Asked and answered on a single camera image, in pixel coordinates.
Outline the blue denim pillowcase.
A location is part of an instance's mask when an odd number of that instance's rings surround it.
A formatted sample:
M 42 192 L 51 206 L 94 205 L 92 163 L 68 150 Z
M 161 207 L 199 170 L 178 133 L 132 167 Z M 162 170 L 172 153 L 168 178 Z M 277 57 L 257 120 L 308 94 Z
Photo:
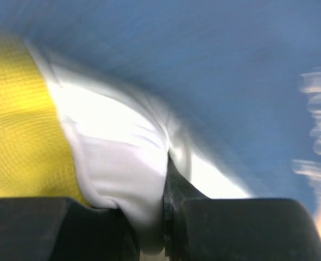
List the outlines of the blue denim pillowcase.
M 0 33 L 159 95 L 259 197 L 321 208 L 321 1 L 0 1 Z

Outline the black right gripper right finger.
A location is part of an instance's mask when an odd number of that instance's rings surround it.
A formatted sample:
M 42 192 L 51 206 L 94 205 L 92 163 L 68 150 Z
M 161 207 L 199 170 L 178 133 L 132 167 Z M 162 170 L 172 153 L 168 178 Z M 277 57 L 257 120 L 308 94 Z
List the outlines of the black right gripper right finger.
M 295 200 L 210 199 L 170 161 L 163 202 L 170 260 L 321 260 L 315 224 Z

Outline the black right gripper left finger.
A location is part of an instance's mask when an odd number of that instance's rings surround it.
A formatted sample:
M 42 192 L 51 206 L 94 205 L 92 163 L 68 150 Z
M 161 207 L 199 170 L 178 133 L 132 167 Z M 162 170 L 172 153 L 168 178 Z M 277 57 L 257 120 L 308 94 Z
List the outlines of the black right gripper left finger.
M 71 198 L 0 198 L 0 260 L 139 260 L 135 233 L 118 209 Z

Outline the white pillow yellow underside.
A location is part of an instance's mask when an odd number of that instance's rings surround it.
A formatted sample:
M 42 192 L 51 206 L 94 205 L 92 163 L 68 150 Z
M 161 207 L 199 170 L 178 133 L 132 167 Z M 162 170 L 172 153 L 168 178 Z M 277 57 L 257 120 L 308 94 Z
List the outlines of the white pillow yellow underside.
M 157 254 L 169 161 L 206 196 L 251 196 L 157 98 L 0 36 L 0 197 L 119 208 L 142 252 Z

